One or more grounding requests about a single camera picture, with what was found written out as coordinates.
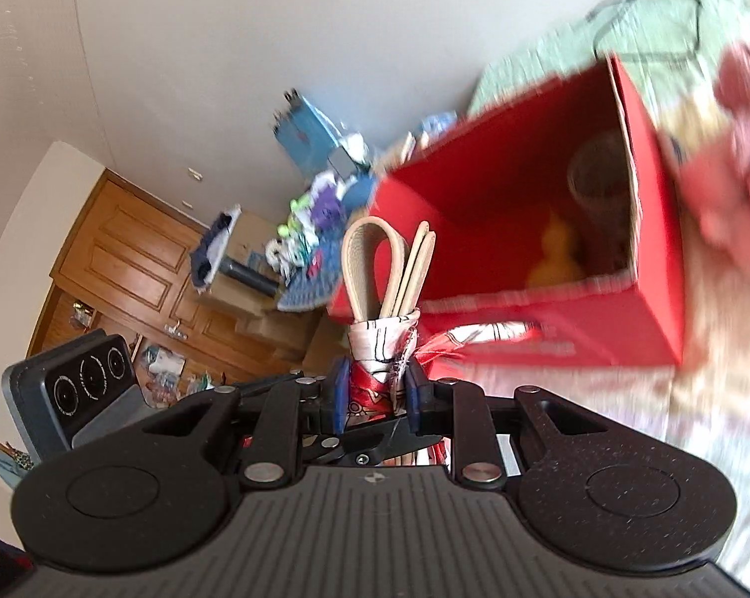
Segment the beige belt with scarf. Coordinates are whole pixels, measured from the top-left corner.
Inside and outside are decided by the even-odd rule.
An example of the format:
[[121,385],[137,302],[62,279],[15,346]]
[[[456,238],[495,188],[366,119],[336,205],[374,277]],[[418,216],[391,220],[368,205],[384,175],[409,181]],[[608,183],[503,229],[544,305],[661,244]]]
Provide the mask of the beige belt with scarf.
[[468,324],[420,336],[420,293],[432,263],[436,232],[421,221],[411,242],[386,220],[366,216],[349,225],[341,246],[341,272],[352,310],[348,343],[348,427],[403,415],[405,374],[420,366],[460,358],[467,347],[536,340],[535,322]]

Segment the blue patterned table cloth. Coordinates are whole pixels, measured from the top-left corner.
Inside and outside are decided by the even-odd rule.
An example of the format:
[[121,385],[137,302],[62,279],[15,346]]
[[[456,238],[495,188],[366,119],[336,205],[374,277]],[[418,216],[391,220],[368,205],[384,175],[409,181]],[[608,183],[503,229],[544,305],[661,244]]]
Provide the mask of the blue patterned table cloth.
[[291,278],[276,309],[284,313],[303,313],[325,308],[341,282],[341,240],[322,242],[313,251],[309,264]]

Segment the brown cardboard boxes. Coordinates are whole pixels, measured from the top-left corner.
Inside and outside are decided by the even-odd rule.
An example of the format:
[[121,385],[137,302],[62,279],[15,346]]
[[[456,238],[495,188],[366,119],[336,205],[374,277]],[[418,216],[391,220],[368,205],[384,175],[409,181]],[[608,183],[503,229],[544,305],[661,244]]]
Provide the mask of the brown cardboard boxes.
[[322,374],[347,352],[344,329],[322,308],[282,312],[276,308],[282,285],[265,260],[265,245],[276,238],[276,227],[248,211],[234,211],[235,221],[224,254],[275,285],[270,295],[259,282],[248,284],[217,273],[198,299],[212,309],[204,334],[246,356],[260,347],[257,358],[271,369],[286,366]]

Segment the wooden cabinet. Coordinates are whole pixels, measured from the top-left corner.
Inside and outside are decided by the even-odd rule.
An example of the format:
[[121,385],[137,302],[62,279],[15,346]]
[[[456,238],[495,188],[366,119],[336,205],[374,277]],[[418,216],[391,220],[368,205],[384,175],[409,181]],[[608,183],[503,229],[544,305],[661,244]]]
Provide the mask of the wooden cabinet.
[[298,369],[298,348],[243,331],[243,319],[199,301],[190,251],[202,225],[104,171],[68,232],[52,283],[117,324],[232,381]]

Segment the yellow duck toy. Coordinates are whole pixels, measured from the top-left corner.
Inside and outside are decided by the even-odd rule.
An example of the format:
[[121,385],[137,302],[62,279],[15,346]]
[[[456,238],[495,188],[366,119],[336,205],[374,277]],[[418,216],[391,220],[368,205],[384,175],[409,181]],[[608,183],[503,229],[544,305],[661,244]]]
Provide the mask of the yellow duck toy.
[[527,289],[549,288],[582,281],[584,271],[576,261],[579,239],[574,228],[559,216],[549,217],[541,236],[542,258],[527,274]]

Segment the large red cardboard box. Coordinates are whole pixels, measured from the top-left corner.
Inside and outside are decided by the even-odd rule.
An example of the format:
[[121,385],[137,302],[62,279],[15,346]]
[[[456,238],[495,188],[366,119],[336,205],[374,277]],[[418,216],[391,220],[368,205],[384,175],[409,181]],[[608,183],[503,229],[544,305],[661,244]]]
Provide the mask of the large red cardboard box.
[[[619,131],[629,156],[626,266],[568,188],[584,143]],[[479,363],[675,367],[684,341],[682,238],[656,133],[624,65],[607,58],[552,78],[460,124],[379,182],[368,208],[401,235],[428,221],[437,242],[420,297],[421,331],[535,322],[541,336],[475,347]],[[559,216],[578,234],[573,284],[527,289],[541,236]]]

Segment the blue gift bag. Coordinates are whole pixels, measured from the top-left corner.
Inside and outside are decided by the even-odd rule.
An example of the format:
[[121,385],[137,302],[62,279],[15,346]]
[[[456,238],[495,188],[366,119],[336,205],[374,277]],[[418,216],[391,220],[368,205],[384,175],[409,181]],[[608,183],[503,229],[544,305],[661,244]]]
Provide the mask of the blue gift bag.
[[335,123],[305,99],[297,89],[284,92],[287,108],[275,115],[274,137],[304,179],[326,169],[328,158],[340,146]]

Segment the pink plush toy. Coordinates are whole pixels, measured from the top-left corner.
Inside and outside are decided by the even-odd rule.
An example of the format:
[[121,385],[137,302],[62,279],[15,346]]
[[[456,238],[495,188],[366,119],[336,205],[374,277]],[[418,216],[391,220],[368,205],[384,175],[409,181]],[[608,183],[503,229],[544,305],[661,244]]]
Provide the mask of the pink plush toy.
[[728,124],[675,171],[703,239],[750,278],[750,45],[722,55],[714,97]]

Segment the green bear quilt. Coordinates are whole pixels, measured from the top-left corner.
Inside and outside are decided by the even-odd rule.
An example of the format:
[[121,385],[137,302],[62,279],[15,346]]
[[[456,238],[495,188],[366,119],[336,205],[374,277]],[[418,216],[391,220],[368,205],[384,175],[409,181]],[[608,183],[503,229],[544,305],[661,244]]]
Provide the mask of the green bear quilt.
[[722,51],[734,42],[750,43],[750,0],[605,0],[487,65],[468,115],[615,55],[650,116],[659,118],[684,93],[714,80]]

